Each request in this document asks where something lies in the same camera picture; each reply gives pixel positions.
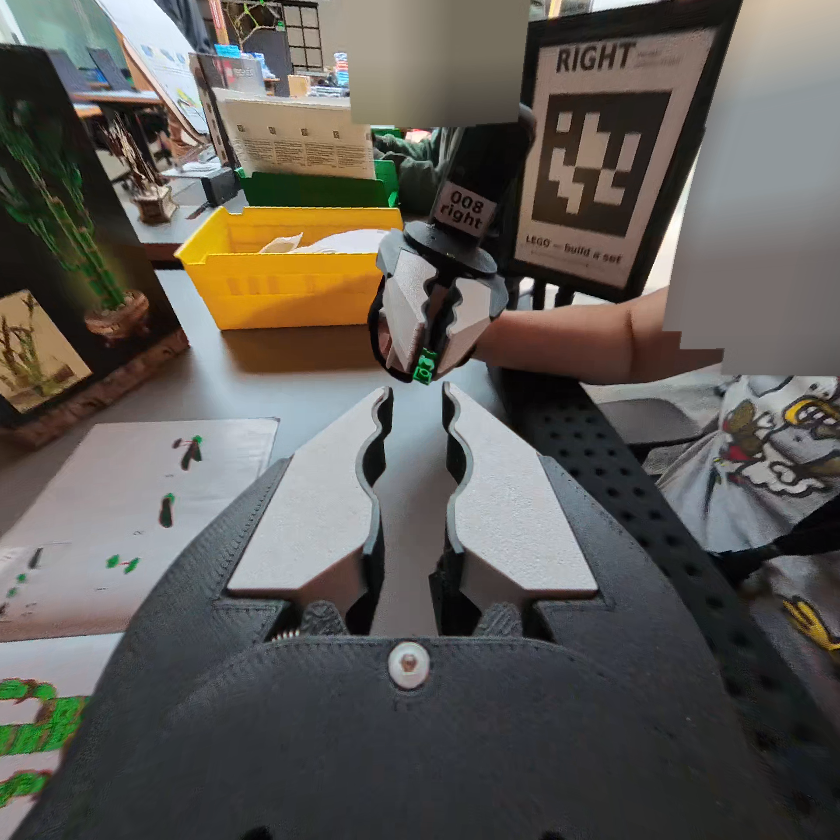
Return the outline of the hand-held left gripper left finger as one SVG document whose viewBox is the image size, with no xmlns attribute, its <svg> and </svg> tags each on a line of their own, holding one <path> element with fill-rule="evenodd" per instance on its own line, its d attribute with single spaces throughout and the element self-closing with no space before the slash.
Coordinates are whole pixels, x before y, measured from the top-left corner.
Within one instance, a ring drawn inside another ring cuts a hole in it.
<svg viewBox="0 0 840 840">
<path fill-rule="evenodd" d="M 227 590 L 299 610 L 332 603 L 345 621 L 371 621 L 385 577 L 375 483 L 386 467 L 391 387 L 374 389 L 286 462 Z"/>
</svg>

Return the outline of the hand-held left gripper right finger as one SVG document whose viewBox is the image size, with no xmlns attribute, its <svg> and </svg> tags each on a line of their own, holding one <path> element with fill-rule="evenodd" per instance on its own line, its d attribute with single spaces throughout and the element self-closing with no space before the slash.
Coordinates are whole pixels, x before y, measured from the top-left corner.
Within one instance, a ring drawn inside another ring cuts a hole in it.
<svg viewBox="0 0 840 840">
<path fill-rule="evenodd" d="M 452 382 L 442 385 L 444 551 L 429 576 L 438 621 L 478 621 L 508 605 L 599 609 L 599 584 L 538 451 Z"/>
</svg>

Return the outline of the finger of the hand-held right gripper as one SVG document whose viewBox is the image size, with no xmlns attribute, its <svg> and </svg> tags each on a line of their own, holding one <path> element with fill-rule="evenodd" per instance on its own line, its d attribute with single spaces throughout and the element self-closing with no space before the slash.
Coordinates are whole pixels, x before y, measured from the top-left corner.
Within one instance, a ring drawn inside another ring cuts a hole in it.
<svg viewBox="0 0 840 840">
<path fill-rule="evenodd" d="M 428 348 L 436 353 L 433 379 L 465 363 L 490 326 L 492 289 L 483 280 L 459 277 L 433 320 Z"/>
<path fill-rule="evenodd" d="M 402 249 L 393 273 L 386 278 L 383 312 L 390 336 L 386 367 L 414 372 L 426 329 L 429 288 L 435 267 L 424 257 Z"/>
</svg>

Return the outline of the person's right forearm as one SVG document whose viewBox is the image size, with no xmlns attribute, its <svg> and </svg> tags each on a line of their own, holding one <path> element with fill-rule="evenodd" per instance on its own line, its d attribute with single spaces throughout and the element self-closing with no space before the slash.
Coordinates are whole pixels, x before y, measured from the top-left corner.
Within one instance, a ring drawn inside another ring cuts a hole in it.
<svg viewBox="0 0 840 840">
<path fill-rule="evenodd" d="M 658 382 L 719 364 L 722 350 L 682 349 L 680 332 L 664 331 L 667 297 L 663 288 L 620 304 L 504 311 L 474 358 L 588 385 Z"/>
</svg>

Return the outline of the black bamboo lego set box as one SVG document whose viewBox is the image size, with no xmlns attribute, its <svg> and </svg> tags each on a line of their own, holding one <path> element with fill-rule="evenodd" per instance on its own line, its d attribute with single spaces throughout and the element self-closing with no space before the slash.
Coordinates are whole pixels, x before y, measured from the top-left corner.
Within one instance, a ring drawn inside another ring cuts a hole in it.
<svg viewBox="0 0 840 840">
<path fill-rule="evenodd" d="M 1 429 L 41 448 L 189 343 L 47 52 L 1 82 Z"/>
</svg>

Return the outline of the white plastic bags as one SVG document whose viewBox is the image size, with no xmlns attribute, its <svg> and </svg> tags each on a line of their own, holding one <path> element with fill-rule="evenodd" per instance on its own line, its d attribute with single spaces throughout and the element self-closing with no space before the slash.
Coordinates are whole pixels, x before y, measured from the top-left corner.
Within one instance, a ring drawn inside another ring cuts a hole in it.
<svg viewBox="0 0 840 840">
<path fill-rule="evenodd" d="M 303 234 L 276 237 L 265 245 L 261 255 L 375 255 L 390 230 L 357 228 L 320 238 L 303 245 Z"/>
</svg>

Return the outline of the yellow plastic bin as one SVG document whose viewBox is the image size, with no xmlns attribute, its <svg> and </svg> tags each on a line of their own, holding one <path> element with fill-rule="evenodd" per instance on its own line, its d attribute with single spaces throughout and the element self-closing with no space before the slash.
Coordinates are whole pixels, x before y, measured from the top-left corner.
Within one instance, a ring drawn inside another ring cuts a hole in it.
<svg viewBox="0 0 840 840">
<path fill-rule="evenodd" d="M 402 228 L 396 207 L 220 207 L 175 257 L 222 331 L 364 324 L 379 244 L 322 241 Z"/>
</svg>

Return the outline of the black framed tag sign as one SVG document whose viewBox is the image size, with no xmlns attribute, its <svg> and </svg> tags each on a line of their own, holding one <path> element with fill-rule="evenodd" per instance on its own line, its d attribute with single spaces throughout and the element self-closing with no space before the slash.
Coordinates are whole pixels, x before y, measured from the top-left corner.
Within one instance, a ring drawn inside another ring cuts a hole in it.
<svg viewBox="0 0 840 840">
<path fill-rule="evenodd" d="M 610 302 L 641 295 L 697 159 L 742 2 L 656 2 L 532 21 L 536 137 L 509 268 Z"/>
</svg>

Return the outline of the green plastic bin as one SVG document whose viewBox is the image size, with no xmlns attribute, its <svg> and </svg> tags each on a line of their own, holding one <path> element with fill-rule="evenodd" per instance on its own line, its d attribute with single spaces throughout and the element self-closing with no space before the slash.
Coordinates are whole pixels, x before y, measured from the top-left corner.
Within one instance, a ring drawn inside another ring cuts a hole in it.
<svg viewBox="0 0 840 840">
<path fill-rule="evenodd" d="M 252 207 L 365 208 L 400 206 L 395 164 L 374 161 L 374 178 L 235 170 Z"/>
</svg>

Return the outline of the white printed cardboard box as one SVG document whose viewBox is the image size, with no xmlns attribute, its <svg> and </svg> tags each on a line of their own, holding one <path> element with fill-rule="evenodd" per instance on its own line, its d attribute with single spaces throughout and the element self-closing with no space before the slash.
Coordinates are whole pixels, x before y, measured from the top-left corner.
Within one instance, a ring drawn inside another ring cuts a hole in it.
<svg viewBox="0 0 840 840">
<path fill-rule="evenodd" d="M 285 173 L 373 180 L 371 127 L 348 98 L 278 98 L 214 88 L 217 110 L 247 176 Z"/>
</svg>

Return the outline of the small black device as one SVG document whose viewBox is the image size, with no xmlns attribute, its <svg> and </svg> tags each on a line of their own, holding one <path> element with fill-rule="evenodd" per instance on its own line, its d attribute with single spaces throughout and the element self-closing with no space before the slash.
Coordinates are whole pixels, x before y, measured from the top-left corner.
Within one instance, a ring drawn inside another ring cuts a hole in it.
<svg viewBox="0 0 840 840">
<path fill-rule="evenodd" d="M 214 172 L 199 178 L 202 185 L 206 204 L 210 207 L 220 207 L 236 198 L 241 192 L 241 185 L 236 174 L 228 166 L 217 168 Z"/>
</svg>

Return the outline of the person's printed grey shirt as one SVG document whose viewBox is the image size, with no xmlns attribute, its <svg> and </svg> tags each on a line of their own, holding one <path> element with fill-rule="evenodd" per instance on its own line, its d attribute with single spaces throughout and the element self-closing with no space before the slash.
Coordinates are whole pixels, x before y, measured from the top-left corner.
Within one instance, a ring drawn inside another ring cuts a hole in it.
<svg viewBox="0 0 840 840">
<path fill-rule="evenodd" d="M 710 553 L 756 550 L 814 514 L 838 528 L 839 384 L 831 375 L 739 375 L 716 427 L 658 481 L 680 520 Z M 798 633 L 814 666 L 838 672 L 838 548 L 783 553 L 748 575 L 771 616 Z"/>
</svg>

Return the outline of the dark box with red logo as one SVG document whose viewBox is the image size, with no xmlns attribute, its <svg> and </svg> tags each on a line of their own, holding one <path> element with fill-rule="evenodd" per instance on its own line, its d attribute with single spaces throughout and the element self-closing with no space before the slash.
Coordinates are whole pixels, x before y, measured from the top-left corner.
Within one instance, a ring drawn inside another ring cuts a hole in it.
<svg viewBox="0 0 840 840">
<path fill-rule="evenodd" d="M 235 91 L 247 97 L 267 98 L 260 64 L 241 56 L 191 53 L 190 68 L 200 91 Z"/>
</svg>

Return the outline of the brown wooden plant model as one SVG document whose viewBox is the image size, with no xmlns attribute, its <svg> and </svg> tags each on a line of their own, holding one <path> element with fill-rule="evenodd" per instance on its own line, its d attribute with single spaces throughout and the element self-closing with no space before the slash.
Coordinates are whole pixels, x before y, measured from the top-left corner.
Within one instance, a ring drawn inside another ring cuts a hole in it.
<svg viewBox="0 0 840 840">
<path fill-rule="evenodd" d="M 157 170 L 150 152 L 143 151 L 134 138 L 125 118 L 113 110 L 106 111 L 108 127 L 106 144 L 126 167 L 126 186 L 143 224 L 156 226 L 172 221 L 178 205 L 172 188 Z"/>
</svg>

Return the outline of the white leaning poster board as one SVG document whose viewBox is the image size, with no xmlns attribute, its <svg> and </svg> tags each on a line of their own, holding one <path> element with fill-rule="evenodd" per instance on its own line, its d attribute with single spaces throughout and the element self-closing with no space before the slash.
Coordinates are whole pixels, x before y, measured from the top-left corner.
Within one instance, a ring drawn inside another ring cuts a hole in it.
<svg viewBox="0 0 840 840">
<path fill-rule="evenodd" d="M 184 132 L 208 139 L 208 126 L 190 64 L 193 49 L 154 1 L 97 1 L 117 33 L 129 67 L 137 70 Z"/>
</svg>

